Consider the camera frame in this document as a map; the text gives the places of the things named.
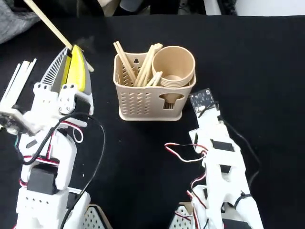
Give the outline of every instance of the paper cup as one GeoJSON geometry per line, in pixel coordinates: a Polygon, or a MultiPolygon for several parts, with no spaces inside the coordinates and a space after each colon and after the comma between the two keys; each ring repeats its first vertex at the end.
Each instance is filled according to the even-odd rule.
{"type": "Polygon", "coordinates": [[[190,82],[195,71],[195,58],[187,49],[168,46],[154,56],[152,72],[162,71],[160,85],[171,88],[183,87],[190,82]]]}

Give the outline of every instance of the white stick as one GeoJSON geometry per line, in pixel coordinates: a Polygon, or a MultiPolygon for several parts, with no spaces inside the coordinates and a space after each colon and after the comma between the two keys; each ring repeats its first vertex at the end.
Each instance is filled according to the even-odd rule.
{"type": "Polygon", "coordinates": [[[17,73],[16,79],[12,84],[11,90],[9,91],[8,95],[6,96],[6,99],[4,100],[5,105],[9,108],[16,104],[35,63],[36,58],[30,64],[28,61],[24,61],[22,63],[20,70],[17,73]]]}
{"type": "Polygon", "coordinates": [[[11,86],[12,86],[12,84],[13,84],[15,78],[16,78],[16,75],[17,75],[17,72],[18,72],[20,66],[21,66],[20,63],[17,64],[17,67],[16,67],[16,69],[15,69],[15,71],[14,71],[14,74],[13,74],[13,76],[11,77],[10,82],[9,82],[9,85],[8,85],[8,87],[6,88],[5,93],[4,93],[3,97],[2,97],[2,100],[3,100],[3,98],[5,98],[5,97],[7,96],[7,94],[9,93],[10,88],[11,88],[11,86]]]}
{"type": "MultiPolygon", "coordinates": [[[[38,17],[47,25],[47,27],[57,36],[57,38],[72,51],[72,44],[62,35],[62,33],[55,27],[55,25],[47,18],[47,16],[39,9],[39,7],[32,0],[24,0],[24,2],[38,15],[38,17]]],[[[87,62],[90,72],[94,68],[87,62]]]]}

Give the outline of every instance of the yellow object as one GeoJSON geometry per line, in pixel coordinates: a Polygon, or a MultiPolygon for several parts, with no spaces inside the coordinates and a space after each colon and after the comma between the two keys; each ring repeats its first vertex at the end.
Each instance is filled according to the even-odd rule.
{"type": "Polygon", "coordinates": [[[74,83],[77,85],[79,91],[83,92],[86,85],[86,71],[85,62],[80,47],[73,46],[72,59],[68,72],[67,83],[74,83]]]}
{"type": "Polygon", "coordinates": [[[63,70],[63,75],[62,75],[62,80],[61,80],[61,87],[67,82],[70,63],[71,63],[71,57],[67,56],[65,68],[63,70]]]}

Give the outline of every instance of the black cable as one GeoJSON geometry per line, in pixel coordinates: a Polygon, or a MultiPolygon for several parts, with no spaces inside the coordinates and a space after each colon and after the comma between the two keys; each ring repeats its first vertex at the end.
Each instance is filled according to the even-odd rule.
{"type": "Polygon", "coordinates": [[[252,176],[249,178],[249,188],[251,189],[251,185],[252,185],[252,182],[253,180],[256,178],[256,176],[258,175],[259,171],[260,171],[260,168],[261,168],[261,161],[260,159],[258,158],[258,156],[256,155],[256,153],[254,152],[252,146],[250,145],[250,143],[248,142],[248,140],[242,136],[237,130],[234,129],[233,126],[231,126],[227,121],[224,120],[224,118],[222,118],[221,116],[219,116],[219,118],[224,122],[224,124],[229,127],[237,136],[239,136],[247,145],[247,147],[249,148],[250,150],[250,153],[252,154],[252,156],[254,157],[254,159],[256,160],[256,162],[258,163],[259,165],[259,168],[258,170],[252,174],[252,176]]]}
{"type": "Polygon", "coordinates": [[[49,140],[49,138],[51,137],[52,133],[58,128],[58,126],[60,125],[60,123],[62,121],[65,121],[66,119],[68,118],[72,118],[72,117],[76,117],[76,116],[85,116],[85,117],[88,117],[92,120],[94,120],[95,118],[87,113],[83,113],[83,112],[75,112],[75,113],[72,113],[72,114],[68,114],[64,117],[62,117],[61,119],[59,119],[58,123],[52,127],[49,132],[47,133],[47,135],[45,136],[45,138],[43,139],[43,141],[41,142],[41,145],[38,147],[36,153],[33,155],[33,157],[29,160],[29,161],[25,161],[23,159],[23,164],[28,166],[30,164],[32,164],[38,157],[39,157],[39,154],[40,152],[42,151],[44,145],[47,143],[47,141],[49,140]]]}
{"type": "MultiPolygon", "coordinates": [[[[102,153],[101,153],[101,156],[100,156],[100,159],[97,163],[97,166],[94,170],[94,173],[93,175],[91,176],[91,178],[89,179],[89,181],[87,182],[87,184],[85,185],[85,187],[82,189],[82,191],[79,193],[79,195],[77,196],[75,202],[69,207],[69,209],[67,210],[63,220],[62,220],[62,223],[61,223],[61,229],[63,229],[68,217],[69,217],[69,214],[71,213],[71,211],[73,210],[73,208],[75,207],[75,205],[77,204],[77,202],[80,200],[80,198],[82,197],[82,195],[84,194],[84,192],[86,191],[87,187],[89,186],[89,184],[92,182],[92,180],[94,179],[99,167],[100,167],[100,164],[101,164],[101,161],[102,161],[102,157],[103,157],[103,154],[104,154],[104,151],[105,151],[105,145],[106,145],[106,132],[104,130],[104,127],[102,126],[102,124],[100,123],[100,121],[98,119],[96,119],[95,117],[93,117],[92,115],[90,114],[87,114],[87,113],[84,113],[84,112],[75,112],[75,113],[72,113],[72,114],[68,114],[64,117],[62,117],[61,119],[59,119],[58,123],[52,127],[48,134],[45,136],[44,140],[41,142],[41,145],[39,146],[39,148],[37,149],[36,153],[33,155],[33,157],[31,158],[31,160],[29,161],[24,161],[23,160],[23,164],[24,165],[30,165],[32,164],[38,157],[39,157],[39,154],[41,152],[41,150],[43,149],[44,145],[47,143],[48,139],[51,137],[51,134],[57,129],[57,127],[60,125],[60,123],[68,118],[72,118],[72,117],[79,117],[79,116],[83,116],[83,117],[87,117],[93,121],[95,121],[101,128],[102,132],[103,132],[103,146],[102,146],[102,153]]],[[[20,141],[20,137],[17,141],[17,143],[15,144],[15,148],[17,149],[18,153],[20,153],[19,149],[18,149],[18,145],[19,145],[19,141],[20,141]]]]}
{"type": "MultiPolygon", "coordinates": [[[[219,110],[219,103],[217,101],[214,101],[214,103],[208,105],[206,108],[204,108],[200,112],[198,118],[200,118],[204,114],[204,112],[206,110],[208,110],[209,108],[211,108],[213,105],[215,105],[216,109],[219,110]]],[[[254,157],[254,159],[256,160],[256,162],[259,165],[258,170],[255,173],[253,173],[252,176],[250,176],[250,178],[249,178],[248,185],[249,185],[249,188],[251,189],[251,185],[252,185],[254,179],[256,178],[256,176],[259,174],[262,163],[261,163],[260,159],[258,158],[258,156],[256,155],[256,153],[254,152],[254,150],[253,150],[252,146],[250,145],[249,141],[244,136],[242,136],[235,128],[233,128],[233,126],[231,126],[227,121],[225,121],[222,116],[219,116],[219,119],[222,120],[227,127],[229,127],[237,136],[239,136],[246,143],[247,147],[250,150],[250,153],[252,154],[252,156],[254,157]]]]}
{"type": "Polygon", "coordinates": [[[100,121],[98,120],[98,119],[96,119],[95,117],[93,117],[93,116],[91,116],[91,115],[89,115],[89,114],[87,114],[87,113],[82,113],[82,112],[77,112],[77,113],[74,113],[74,114],[76,114],[76,115],[81,115],[81,116],[86,116],[86,117],[88,117],[89,119],[91,119],[91,120],[93,120],[93,121],[95,121],[99,126],[100,126],[100,128],[101,128],[101,130],[102,130],[102,132],[103,132],[103,135],[104,135],[104,140],[103,140],[103,146],[102,146],[102,153],[101,153],[101,156],[100,156],[100,159],[99,159],[99,161],[98,161],[98,163],[97,163],[97,166],[96,166],[96,168],[95,168],[95,170],[94,170],[94,173],[93,173],[93,175],[91,176],[91,178],[89,179],[89,181],[87,182],[87,184],[85,185],[85,187],[82,189],[82,191],[79,193],[79,195],[77,196],[77,198],[76,198],[76,200],[75,200],[75,202],[69,207],[69,209],[67,210],[67,212],[66,212],[66,214],[65,214],[65,216],[64,216],[64,218],[63,218],[63,220],[62,220],[62,223],[61,223],[61,229],[63,229],[63,227],[64,227],[64,225],[65,225],[65,223],[66,223],[66,221],[67,221],[67,219],[68,219],[68,217],[69,217],[69,215],[70,215],[70,213],[71,213],[71,211],[73,210],[73,208],[75,207],[75,205],[77,204],[77,202],[80,200],[80,198],[82,197],[82,195],[84,194],[84,192],[86,191],[86,189],[87,189],[87,187],[89,186],[89,184],[92,182],[92,180],[94,179],[94,177],[95,177],[95,175],[96,175],[96,173],[97,173],[97,171],[98,171],[98,169],[99,169],[99,167],[100,167],[100,164],[101,164],[101,161],[102,161],[102,158],[103,158],[103,154],[104,154],[104,151],[105,151],[105,145],[106,145],[106,132],[105,132],[105,130],[104,130],[104,127],[102,126],[102,124],[100,123],[100,121]]]}
{"type": "Polygon", "coordinates": [[[205,229],[208,226],[209,223],[209,219],[206,220],[205,226],[203,227],[203,229],[205,229]]]}

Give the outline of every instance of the gray fabric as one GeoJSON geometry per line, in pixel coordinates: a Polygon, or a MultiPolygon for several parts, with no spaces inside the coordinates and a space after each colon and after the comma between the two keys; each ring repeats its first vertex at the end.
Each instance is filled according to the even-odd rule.
{"type": "Polygon", "coordinates": [[[40,20],[33,12],[13,12],[9,6],[13,6],[13,0],[7,0],[7,3],[0,0],[0,44],[26,31],[40,20]]]}

